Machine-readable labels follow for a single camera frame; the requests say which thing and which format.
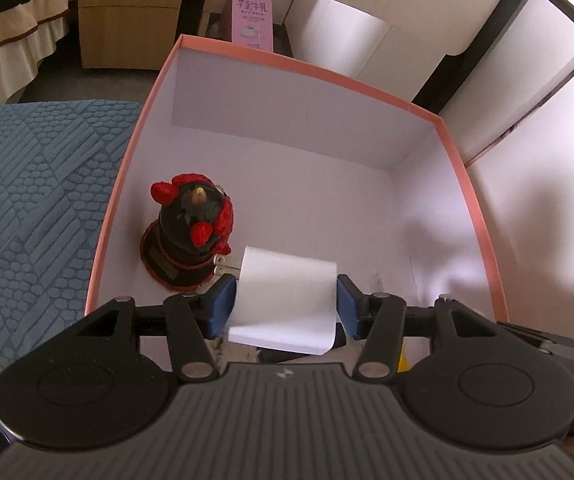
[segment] black round disc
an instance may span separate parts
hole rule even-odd
[[[137,352],[90,338],[69,341],[63,353],[33,352],[0,375],[0,422],[19,440],[107,446],[147,426],[165,404],[165,373]]]
[[[536,349],[497,337],[440,348],[405,375],[403,397],[429,430],[478,449],[538,446],[574,420],[574,378]]]

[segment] quilted blue fabric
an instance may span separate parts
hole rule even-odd
[[[83,316],[140,110],[96,100],[0,106],[0,372]]]

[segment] figurine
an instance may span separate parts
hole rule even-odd
[[[141,258],[158,282],[179,292],[211,279],[214,256],[227,255],[234,224],[231,200],[205,175],[185,173],[152,184],[160,214],[142,235]]]

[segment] metal screw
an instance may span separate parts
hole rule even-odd
[[[180,371],[185,377],[190,379],[205,379],[211,375],[213,367],[209,363],[194,361],[183,365]]]
[[[390,372],[391,368],[376,361],[369,361],[358,366],[358,373],[368,379],[382,379]]]

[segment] pink box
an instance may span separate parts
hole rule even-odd
[[[272,0],[227,0],[221,25],[225,40],[273,52]]]

